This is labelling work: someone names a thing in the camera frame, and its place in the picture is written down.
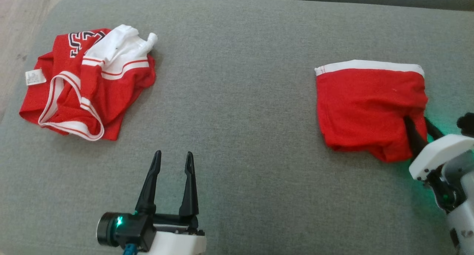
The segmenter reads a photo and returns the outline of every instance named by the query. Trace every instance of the black lettering on jersey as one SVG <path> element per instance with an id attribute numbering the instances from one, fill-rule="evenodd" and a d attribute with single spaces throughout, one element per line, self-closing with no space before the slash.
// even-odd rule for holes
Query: black lettering on jersey
<path id="1" fill-rule="evenodd" d="M 81 42 L 82 41 L 87 40 L 90 37 L 95 37 L 95 36 L 99 36 L 99 37 L 94 42 L 94 44 L 96 44 L 98 41 L 103 39 L 103 37 L 105 37 L 105 33 L 102 32 L 102 31 L 98 31 L 97 33 L 90 32 L 90 31 L 70 33 L 69 36 L 68 36 L 69 46 L 72 48 L 70 57 L 71 58 L 76 57 L 76 55 L 81 50 Z"/>

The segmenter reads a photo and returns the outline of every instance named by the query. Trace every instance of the care label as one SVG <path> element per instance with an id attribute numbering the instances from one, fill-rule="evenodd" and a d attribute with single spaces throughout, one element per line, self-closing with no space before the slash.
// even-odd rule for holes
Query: care label
<path id="1" fill-rule="evenodd" d="M 43 71 L 41 71 L 41 68 L 26 72 L 25 78 L 27 79 L 27 86 L 41 84 L 41 83 L 46 82 L 46 78 L 44 77 Z"/>

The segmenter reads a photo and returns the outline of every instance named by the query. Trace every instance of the green light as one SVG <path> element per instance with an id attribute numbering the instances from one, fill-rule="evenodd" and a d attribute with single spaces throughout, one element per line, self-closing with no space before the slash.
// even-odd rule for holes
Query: green light
<path id="1" fill-rule="evenodd" d="M 123 219 L 122 216 L 117 217 L 117 227 L 118 227 L 119 225 L 123 224 L 123 220 L 122 220 L 122 219 Z"/>

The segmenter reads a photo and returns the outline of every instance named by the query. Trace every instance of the red and white clothing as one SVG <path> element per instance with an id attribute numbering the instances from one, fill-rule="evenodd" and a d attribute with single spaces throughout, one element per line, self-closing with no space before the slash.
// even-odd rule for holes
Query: red and white clothing
<path id="1" fill-rule="evenodd" d="M 404 116 L 426 139 L 424 71 L 416 64 L 352 60 L 315 68 L 318 120 L 337 151 L 368 150 L 384 162 L 411 158 Z"/>
<path id="2" fill-rule="evenodd" d="M 156 41 L 126 25 L 57 36 L 34 67 L 46 83 L 28 87 L 19 114 L 62 135 L 117 140 L 125 111 L 155 81 Z"/>

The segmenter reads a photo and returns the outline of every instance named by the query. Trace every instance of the robotic arm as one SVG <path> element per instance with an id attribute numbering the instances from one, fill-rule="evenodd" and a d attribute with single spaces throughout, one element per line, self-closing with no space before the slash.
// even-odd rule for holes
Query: robotic arm
<path id="1" fill-rule="evenodd" d="M 152 164 L 138 198 L 135 212 L 107 212 L 97 225 L 100 245 L 120 246 L 124 255 L 196 255 L 206 251 L 206 236 L 198 230 L 198 193 L 193 154 L 188 152 L 184 172 L 187 176 L 179 214 L 156 214 L 154 194 L 161 168 L 161 151 Z"/>
<path id="2" fill-rule="evenodd" d="M 427 143 L 410 118 L 404 121 L 413 153 L 411 176 L 433 189 L 438 206 L 447 215 L 457 251 L 474 255 L 474 138 L 467 136 L 472 131 L 460 126 L 464 135 L 443 135 L 425 118 L 434 139 Z"/>

